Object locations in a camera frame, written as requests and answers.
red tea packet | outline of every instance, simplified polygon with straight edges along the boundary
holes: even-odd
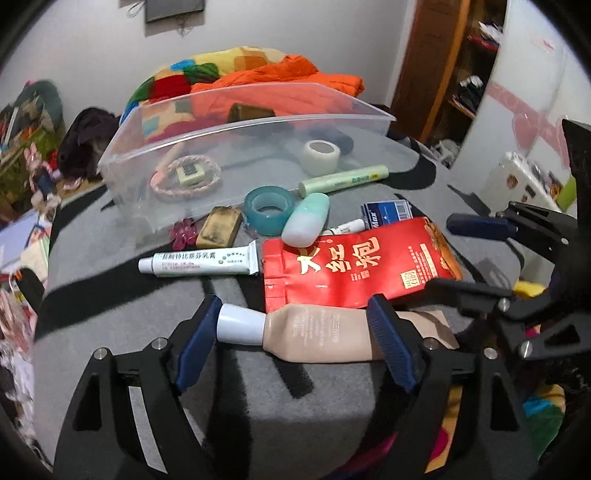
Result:
[[[394,299],[422,290],[434,277],[462,278],[445,238],[427,218],[321,236],[308,248],[272,239],[262,251],[267,312],[287,303],[357,309],[376,293]]]

metal screw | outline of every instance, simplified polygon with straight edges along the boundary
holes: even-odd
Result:
[[[509,307],[511,306],[511,302],[509,301],[509,299],[500,299],[499,302],[496,304],[496,306],[499,307],[500,311],[505,313],[507,310],[509,310]]]
[[[494,348],[485,348],[484,356],[487,357],[489,360],[495,360],[499,356],[499,354]]]
[[[429,337],[423,340],[423,346],[427,350],[437,350],[439,348],[439,342],[437,339]]]
[[[162,350],[168,345],[168,340],[164,337],[158,337],[152,340],[150,345],[152,345],[152,348],[155,350]]]
[[[102,360],[104,357],[109,355],[109,351],[105,347],[100,347],[95,350],[95,353],[92,354],[97,360]]]
[[[529,340],[526,340],[519,346],[519,355],[521,356],[521,358],[530,357],[533,351],[534,346],[531,344]]]

beige bottle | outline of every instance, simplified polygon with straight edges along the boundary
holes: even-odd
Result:
[[[448,348],[457,348],[442,312],[398,314],[412,321],[424,337],[432,336]],[[382,359],[365,310],[288,304],[265,314],[225,303],[217,321],[217,339],[262,345],[287,362],[336,364]]]

teal tape roll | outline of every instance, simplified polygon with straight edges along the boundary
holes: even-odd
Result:
[[[248,224],[264,236],[281,235],[293,213],[294,196],[281,187],[258,187],[244,198],[244,215]],[[273,207],[275,210],[264,210]]]

clear plastic container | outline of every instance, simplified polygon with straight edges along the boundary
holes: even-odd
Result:
[[[241,104],[272,109],[275,116],[235,121],[231,112]],[[248,117],[252,109],[243,112]],[[381,164],[364,154],[363,146],[383,137],[393,120],[317,83],[208,90],[134,109],[100,159],[99,171],[123,216],[145,236],[204,216],[217,205],[239,205],[257,187],[296,189],[313,177],[301,162],[310,140],[340,143],[337,171]],[[207,158],[198,162],[204,177],[191,195],[179,193],[180,176],[170,167],[186,155]],[[155,179],[159,171],[165,174]]]

